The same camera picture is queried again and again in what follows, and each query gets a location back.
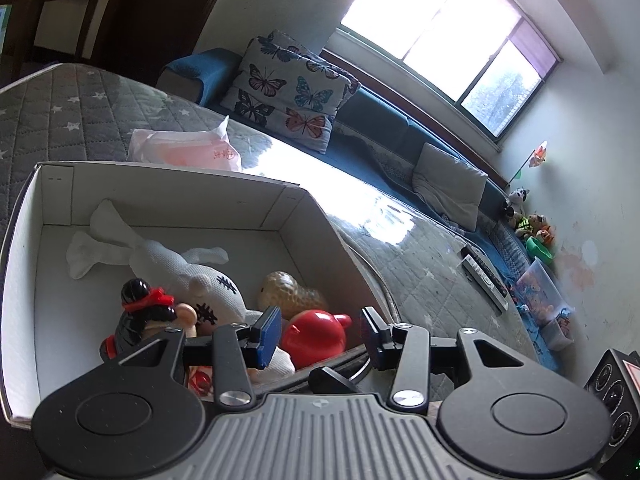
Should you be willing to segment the red round toy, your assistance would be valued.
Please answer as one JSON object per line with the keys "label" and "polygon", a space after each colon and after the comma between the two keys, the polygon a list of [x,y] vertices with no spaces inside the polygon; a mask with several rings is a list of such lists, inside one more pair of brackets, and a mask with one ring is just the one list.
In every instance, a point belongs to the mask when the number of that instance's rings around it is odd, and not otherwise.
{"label": "red round toy", "polygon": [[285,327],[280,348],[288,352],[296,370],[335,358],[346,349],[346,330],[352,325],[347,314],[306,310]]}

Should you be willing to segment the white plush rabbit toy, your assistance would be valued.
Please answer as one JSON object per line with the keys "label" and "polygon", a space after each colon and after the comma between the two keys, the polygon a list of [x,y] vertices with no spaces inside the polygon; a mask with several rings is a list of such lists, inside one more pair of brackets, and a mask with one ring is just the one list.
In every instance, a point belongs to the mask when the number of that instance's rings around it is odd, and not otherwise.
{"label": "white plush rabbit toy", "polygon": [[189,288],[195,281],[209,286],[210,292],[218,292],[220,301],[229,308],[224,320],[213,328],[229,324],[253,324],[262,315],[259,310],[250,310],[239,286],[218,266],[228,262],[227,252],[220,248],[193,248],[186,252],[175,252],[140,236],[122,220],[110,200],[104,200],[91,215],[87,232],[74,234],[66,252],[68,274],[80,280],[97,266],[126,266],[152,287],[160,287],[166,280],[176,278],[186,282]]}

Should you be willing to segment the tan peanut toy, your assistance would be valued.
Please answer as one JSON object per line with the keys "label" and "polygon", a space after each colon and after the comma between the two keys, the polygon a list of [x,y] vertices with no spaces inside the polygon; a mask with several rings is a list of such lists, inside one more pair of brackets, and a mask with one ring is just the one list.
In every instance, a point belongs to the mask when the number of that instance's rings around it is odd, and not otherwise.
{"label": "tan peanut toy", "polygon": [[321,292],[299,284],[291,274],[283,271],[274,271],[265,277],[258,292],[257,305],[261,311],[278,307],[285,321],[307,310],[329,310]]}

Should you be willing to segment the cartoon girl doll figure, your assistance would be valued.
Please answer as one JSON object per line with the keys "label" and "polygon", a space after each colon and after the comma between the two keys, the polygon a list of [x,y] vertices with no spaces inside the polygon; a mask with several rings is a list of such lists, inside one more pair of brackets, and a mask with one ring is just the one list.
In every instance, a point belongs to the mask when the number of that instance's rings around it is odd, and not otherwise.
{"label": "cartoon girl doll figure", "polygon": [[120,301],[122,315],[114,333],[100,345],[103,362],[165,328],[178,328],[186,338],[208,335],[229,313],[218,292],[210,292],[208,285],[195,281],[189,288],[176,278],[164,281],[160,287],[132,278],[122,285]]}

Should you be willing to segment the grey quilted table mat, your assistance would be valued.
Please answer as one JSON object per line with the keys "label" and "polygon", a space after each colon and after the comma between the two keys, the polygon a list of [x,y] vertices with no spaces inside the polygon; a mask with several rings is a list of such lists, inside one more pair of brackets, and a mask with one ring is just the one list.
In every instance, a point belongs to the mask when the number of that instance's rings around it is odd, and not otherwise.
{"label": "grey quilted table mat", "polygon": [[482,330],[534,354],[513,308],[499,311],[464,273],[463,237],[288,144],[232,122],[242,169],[130,164],[137,128],[186,133],[218,114],[145,84],[60,64],[1,91],[1,399],[26,425],[40,400],[99,364],[119,317],[126,266],[68,275],[65,254],[110,200],[141,236],[175,252],[220,246],[249,308],[270,272],[320,290],[335,311],[454,336]]}

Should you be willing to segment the small clear container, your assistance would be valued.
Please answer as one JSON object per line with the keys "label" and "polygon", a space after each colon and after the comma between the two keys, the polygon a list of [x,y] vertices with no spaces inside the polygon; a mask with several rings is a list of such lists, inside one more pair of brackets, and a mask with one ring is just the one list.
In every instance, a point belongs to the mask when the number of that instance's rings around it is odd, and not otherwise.
{"label": "small clear container", "polygon": [[570,327],[571,317],[572,312],[570,310],[562,309],[553,320],[549,321],[540,330],[544,342],[551,351],[560,352],[574,344],[572,328]]}

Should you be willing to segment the grey remote control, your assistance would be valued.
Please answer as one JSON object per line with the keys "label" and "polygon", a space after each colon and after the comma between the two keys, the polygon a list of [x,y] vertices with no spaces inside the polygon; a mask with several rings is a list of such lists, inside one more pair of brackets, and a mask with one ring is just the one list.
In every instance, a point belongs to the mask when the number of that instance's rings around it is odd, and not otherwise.
{"label": "grey remote control", "polygon": [[501,312],[506,312],[509,307],[508,300],[506,300],[506,297],[503,297],[501,295],[501,292],[498,291],[498,287],[491,281],[489,276],[472,258],[472,256],[466,255],[461,260],[461,264],[465,268],[466,272],[468,272],[472,276],[472,278],[474,278],[474,281],[476,281],[477,284],[480,285],[480,287],[484,290],[485,294],[495,304],[495,306]]}

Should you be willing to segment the black remote control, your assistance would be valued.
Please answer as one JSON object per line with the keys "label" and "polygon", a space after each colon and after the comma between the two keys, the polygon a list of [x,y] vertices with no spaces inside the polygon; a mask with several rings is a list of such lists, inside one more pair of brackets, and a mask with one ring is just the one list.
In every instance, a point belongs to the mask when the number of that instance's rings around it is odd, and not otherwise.
{"label": "black remote control", "polygon": [[498,289],[498,292],[500,292],[503,297],[508,296],[506,286],[502,284],[502,281],[499,280],[498,276],[494,272],[492,272],[491,268],[486,263],[484,263],[484,260],[480,258],[480,255],[471,246],[465,245],[464,247],[462,247],[461,255],[462,257],[470,256],[480,267],[480,270],[482,270],[487,275],[489,281],[491,281],[495,288]]}

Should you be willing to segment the clear plastic toy bin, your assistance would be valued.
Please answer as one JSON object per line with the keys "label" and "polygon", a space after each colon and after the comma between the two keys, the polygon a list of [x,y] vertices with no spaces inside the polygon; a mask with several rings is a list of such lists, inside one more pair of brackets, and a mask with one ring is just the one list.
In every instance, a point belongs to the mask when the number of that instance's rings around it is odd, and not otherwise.
{"label": "clear plastic toy bin", "polygon": [[538,326],[546,326],[560,314],[571,315],[574,312],[539,258],[516,281],[515,291]]}

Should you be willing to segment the green toy basin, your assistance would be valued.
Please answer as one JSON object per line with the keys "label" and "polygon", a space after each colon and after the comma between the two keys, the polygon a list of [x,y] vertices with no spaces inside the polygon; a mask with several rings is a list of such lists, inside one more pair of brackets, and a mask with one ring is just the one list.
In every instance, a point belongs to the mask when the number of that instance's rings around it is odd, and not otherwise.
{"label": "green toy basin", "polygon": [[553,262],[553,255],[546,245],[538,240],[537,237],[531,236],[526,240],[525,248],[532,258],[538,258],[542,263],[550,266]]}

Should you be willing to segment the grey cushion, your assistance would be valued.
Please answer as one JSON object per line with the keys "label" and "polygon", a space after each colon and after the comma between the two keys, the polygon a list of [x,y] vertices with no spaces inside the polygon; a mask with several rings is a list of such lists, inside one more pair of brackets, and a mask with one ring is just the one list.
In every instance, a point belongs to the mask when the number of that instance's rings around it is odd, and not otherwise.
{"label": "grey cushion", "polygon": [[476,229],[486,181],[484,171],[429,143],[412,174],[413,191],[465,231]]}

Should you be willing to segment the stuffed animals pile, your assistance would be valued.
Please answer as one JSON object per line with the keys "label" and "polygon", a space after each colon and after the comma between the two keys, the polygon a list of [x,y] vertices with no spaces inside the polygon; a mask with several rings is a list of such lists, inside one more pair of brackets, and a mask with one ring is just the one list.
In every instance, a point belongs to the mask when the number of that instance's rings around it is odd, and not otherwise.
{"label": "stuffed animals pile", "polygon": [[528,196],[529,190],[526,188],[517,188],[506,196],[503,208],[506,223],[522,242],[534,238],[550,247],[554,241],[552,227],[543,214],[526,214],[524,204]]}

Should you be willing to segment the pink plastic bag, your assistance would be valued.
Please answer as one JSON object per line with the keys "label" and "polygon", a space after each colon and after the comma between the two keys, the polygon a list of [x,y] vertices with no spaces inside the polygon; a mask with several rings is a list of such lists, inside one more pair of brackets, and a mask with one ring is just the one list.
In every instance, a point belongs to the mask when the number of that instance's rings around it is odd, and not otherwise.
{"label": "pink plastic bag", "polygon": [[152,131],[134,129],[130,162],[218,171],[242,171],[242,159],[228,136],[229,117],[213,130]]}

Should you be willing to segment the grey cardboard box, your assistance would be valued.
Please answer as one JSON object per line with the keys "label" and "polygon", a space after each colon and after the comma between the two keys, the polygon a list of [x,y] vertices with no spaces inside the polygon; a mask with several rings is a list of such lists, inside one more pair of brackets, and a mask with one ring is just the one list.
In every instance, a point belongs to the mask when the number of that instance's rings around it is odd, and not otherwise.
{"label": "grey cardboard box", "polygon": [[298,185],[129,162],[44,162],[17,188],[1,247],[1,406],[26,428],[40,401],[99,365],[142,278],[209,323],[243,321],[284,271],[356,315],[399,312],[355,242]]}

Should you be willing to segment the blue sofa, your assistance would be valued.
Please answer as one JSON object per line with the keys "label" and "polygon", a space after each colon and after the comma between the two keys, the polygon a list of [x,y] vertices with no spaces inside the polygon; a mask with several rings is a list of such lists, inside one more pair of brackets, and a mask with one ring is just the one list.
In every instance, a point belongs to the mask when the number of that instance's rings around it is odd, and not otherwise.
{"label": "blue sofa", "polygon": [[[283,77],[281,68],[286,68],[288,75]],[[284,78],[288,89],[295,91],[296,98],[308,107],[321,102],[319,91],[314,90],[313,76],[337,81],[343,102],[327,120],[332,132],[321,142],[324,149],[318,151],[312,144],[303,144],[305,130],[267,125],[268,115],[261,105],[239,101],[233,86],[240,75],[248,79],[244,91],[259,93],[263,98],[269,98],[278,80]],[[192,54],[167,64],[157,87],[273,134],[400,200],[437,222],[443,230],[457,232],[465,240],[463,249],[486,256],[507,289],[514,289],[529,266],[523,244],[503,221],[506,198],[494,182],[485,182],[474,230],[463,229],[459,221],[437,212],[412,187],[413,171],[424,146],[438,148],[465,169],[471,168],[471,163],[400,108],[363,87],[347,70],[302,47],[256,49],[245,56],[221,48]]]}

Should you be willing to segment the paper pinwheel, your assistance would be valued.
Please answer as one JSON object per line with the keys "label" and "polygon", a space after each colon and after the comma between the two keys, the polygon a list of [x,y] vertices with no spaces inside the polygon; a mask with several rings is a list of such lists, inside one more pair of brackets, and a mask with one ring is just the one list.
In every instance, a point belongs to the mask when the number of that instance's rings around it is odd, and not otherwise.
{"label": "paper pinwheel", "polygon": [[544,141],[530,152],[528,157],[521,164],[520,168],[515,171],[515,174],[509,180],[508,184],[511,184],[514,180],[518,180],[522,176],[522,172],[525,167],[536,168],[542,165],[547,159],[547,153],[548,142]]}

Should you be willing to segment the butterfly print pillow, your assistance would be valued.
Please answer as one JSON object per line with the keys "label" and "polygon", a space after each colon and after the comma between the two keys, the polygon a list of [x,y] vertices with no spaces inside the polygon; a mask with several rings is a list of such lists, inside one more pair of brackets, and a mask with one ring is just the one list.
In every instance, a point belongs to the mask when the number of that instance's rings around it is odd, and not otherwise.
{"label": "butterfly print pillow", "polygon": [[250,40],[221,106],[308,150],[328,149],[340,108],[360,81],[274,30]]}

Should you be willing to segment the window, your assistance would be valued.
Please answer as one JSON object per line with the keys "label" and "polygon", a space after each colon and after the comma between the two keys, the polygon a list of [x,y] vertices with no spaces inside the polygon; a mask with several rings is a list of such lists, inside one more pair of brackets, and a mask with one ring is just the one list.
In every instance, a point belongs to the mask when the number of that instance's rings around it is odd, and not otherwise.
{"label": "window", "polygon": [[326,47],[494,145],[560,62],[513,0],[354,0]]}

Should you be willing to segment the dark wooden door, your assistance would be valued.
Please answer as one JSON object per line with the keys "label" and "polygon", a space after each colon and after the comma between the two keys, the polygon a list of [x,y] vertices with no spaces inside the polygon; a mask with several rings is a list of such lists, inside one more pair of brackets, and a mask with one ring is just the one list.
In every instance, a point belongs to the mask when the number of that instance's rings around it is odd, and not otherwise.
{"label": "dark wooden door", "polygon": [[108,0],[91,62],[135,80],[152,80],[190,54],[217,0]]}

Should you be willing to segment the dark wooden cabinet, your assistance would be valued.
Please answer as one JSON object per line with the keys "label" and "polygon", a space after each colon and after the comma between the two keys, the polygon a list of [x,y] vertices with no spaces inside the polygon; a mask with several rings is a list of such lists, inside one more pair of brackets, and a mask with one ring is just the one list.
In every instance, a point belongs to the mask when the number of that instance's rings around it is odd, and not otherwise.
{"label": "dark wooden cabinet", "polygon": [[20,76],[38,58],[88,58],[108,0],[1,0],[1,65]]}

